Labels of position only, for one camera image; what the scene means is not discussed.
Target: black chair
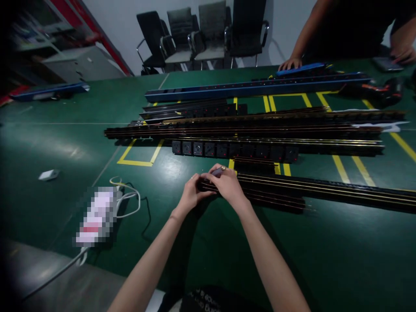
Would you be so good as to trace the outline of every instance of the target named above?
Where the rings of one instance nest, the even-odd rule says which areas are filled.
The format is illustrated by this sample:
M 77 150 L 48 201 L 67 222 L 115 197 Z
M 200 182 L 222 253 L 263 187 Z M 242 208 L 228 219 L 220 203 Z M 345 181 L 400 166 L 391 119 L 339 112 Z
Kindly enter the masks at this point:
M 195 30 L 195 18 L 191 14 L 191 8 L 168 11 L 171 36 L 167 35 L 162 41 L 162 50 L 165 53 L 167 64 L 186 63 L 193 60 L 194 54 L 190 43 L 190 34 Z M 171 55 L 168 55 L 166 45 L 174 42 L 175 47 Z
M 161 40 L 163 37 L 169 34 L 166 23 L 159 18 L 159 15 L 156 11 L 137 14 L 136 17 L 144 36 L 136 50 L 137 54 L 143 62 L 145 70 L 147 73 L 149 73 L 147 67 L 157 67 L 161 68 L 164 72 L 166 63 L 165 56 L 161 49 Z M 142 56 L 139 53 L 139 47 L 144 41 L 146 41 L 150 52 L 152 53 L 152 55 L 145 61 L 143 61 Z
M 256 56 L 266 44 L 269 22 L 263 20 L 266 0 L 234 0 L 233 24 L 226 29 L 231 68 L 235 57 Z M 260 42 L 262 27 L 265 27 Z
M 195 60 L 201 61 L 201 70 L 203 62 L 208 60 L 222 59 L 224 66 L 224 31 L 230 24 L 227 24 L 225 1 L 200 5 L 199 21 L 201 31 L 192 33 L 192 45 L 197 54 Z

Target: phone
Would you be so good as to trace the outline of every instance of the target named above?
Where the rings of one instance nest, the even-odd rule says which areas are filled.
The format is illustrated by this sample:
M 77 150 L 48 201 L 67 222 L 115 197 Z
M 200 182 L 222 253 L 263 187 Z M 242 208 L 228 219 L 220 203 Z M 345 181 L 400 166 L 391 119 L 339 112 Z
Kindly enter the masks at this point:
M 399 64 L 394 64 L 393 60 L 388 57 L 375 57 L 373 58 L 373 62 L 384 72 L 399 72 L 404 69 Z

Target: table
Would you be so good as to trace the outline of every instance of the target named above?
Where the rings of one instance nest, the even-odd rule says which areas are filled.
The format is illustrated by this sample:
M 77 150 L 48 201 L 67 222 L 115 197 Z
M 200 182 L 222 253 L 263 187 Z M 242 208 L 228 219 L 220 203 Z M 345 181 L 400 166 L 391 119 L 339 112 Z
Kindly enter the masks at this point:
M 344 71 L 364 71 L 383 84 L 369 60 L 337 62 Z M 221 84 L 268 77 L 277 67 L 172 72 L 91 82 L 91 90 L 71 100 L 11 103 L 2 108 L 3 224 L 8 237 L 74 257 L 72 237 L 79 229 L 92 188 L 113 176 L 131 182 L 147 200 L 139 212 L 117 222 L 115 242 L 91 250 L 88 262 L 127 276 L 178 203 L 183 185 L 195 172 L 216 162 L 172 154 L 159 141 L 116 146 L 103 136 L 107 127 L 137 120 L 148 105 L 149 89 Z M 414 68 L 395 75 L 409 76 Z M 247 103 L 249 113 L 327 104 L 333 110 L 366 109 L 370 102 L 331 93 L 286 94 L 229 99 Z M 416 120 L 415 94 L 406 89 L 395 109 Z M 416 190 L 416 137 L 413 123 L 398 134 L 383 133 L 383 156 L 301 155 L 277 173 Z M 59 169 L 50 182 L 39 174 Z M 256 213 L 285 257 L 312 310 L 411 310 L 416 308 L 416 215 L 306 199 L 302 215 L 256 207 Z M 136 209 L 130 200 L 126 212 Z M 239 219 L 221 198 L 204 213 L 195 211 L 179 233 L 158 288 L 218 285 L 271 309 Z

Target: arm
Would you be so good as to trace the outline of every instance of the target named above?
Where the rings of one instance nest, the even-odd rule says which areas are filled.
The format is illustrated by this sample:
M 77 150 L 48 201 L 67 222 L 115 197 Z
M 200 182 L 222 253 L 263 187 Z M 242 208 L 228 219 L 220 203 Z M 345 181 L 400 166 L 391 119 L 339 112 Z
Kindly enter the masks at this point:
M 201 176 L 214 183 L 237 212 L 273 311 L 310 311 L 295 277 L 245 197 L 235 171 L 227 169 L 216 178 L 210 173 L 219 167 L 216 164 Z
M 172 211 L 165 226 L 127 277 L 108 309 L 109 312 L 146 310 L 186 215 L 201 199 L 215 194 L 215 192 L 199 192 L 196 188 L 198 179 L 199 175 L 196 173 L 185 184 L 178 206 Z
M 296 41 L 295 47 L 293 48 L 292 55 L 290 58 L 280 65 L 279 70 L 290 69 L 292 65 L 295 68 L 302 66 L 302 56 L 308 45 L 309 40 L 314 35 L 318 28 L 322 18 L 328 11 L 328 8 L 333 0 L 317 0 L 314 7 L 312 8 L 311 15 L 303 26 L 302 31 L 299 34 L 298 40 Z
M 416 39 L 416 16 L 403 23 L 396 19 L 390 34 L 391 55 L 394 63 L 408 64 L 416 61 L 413 43 Z

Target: white wall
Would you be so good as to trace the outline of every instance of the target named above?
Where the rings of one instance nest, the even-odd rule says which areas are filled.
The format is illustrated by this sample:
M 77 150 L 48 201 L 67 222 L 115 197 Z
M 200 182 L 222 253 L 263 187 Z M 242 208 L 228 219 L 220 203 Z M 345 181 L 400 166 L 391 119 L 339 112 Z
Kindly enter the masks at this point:
M 191 7 L 192 14 L 198 16 L 198 5 L 217 0 L 82 0 L 123 59 L 135 75 L 140 75 L 142 62 L 136 52 L 138 43 L 143 39 L 136 15 L 148 11 L 157 11 L 168 28 L 167 11 Z M 226 0 L 233 10 L 233 0 Z M 258 65 L 277 65 L 290 57 L 292 49 L 303 25 L 309 17 L 316 0 L 267 0 L 264 19 L 270 23 L 269 34 L 263 53 L 258 56 Z M 389 46 L 387 30 L 383 44 Z M 145 43 L 140 47 L 143 59 L 148 58 L 150 50 Z M 254 66 L 255 59 L 236 60 L 239 67 Z

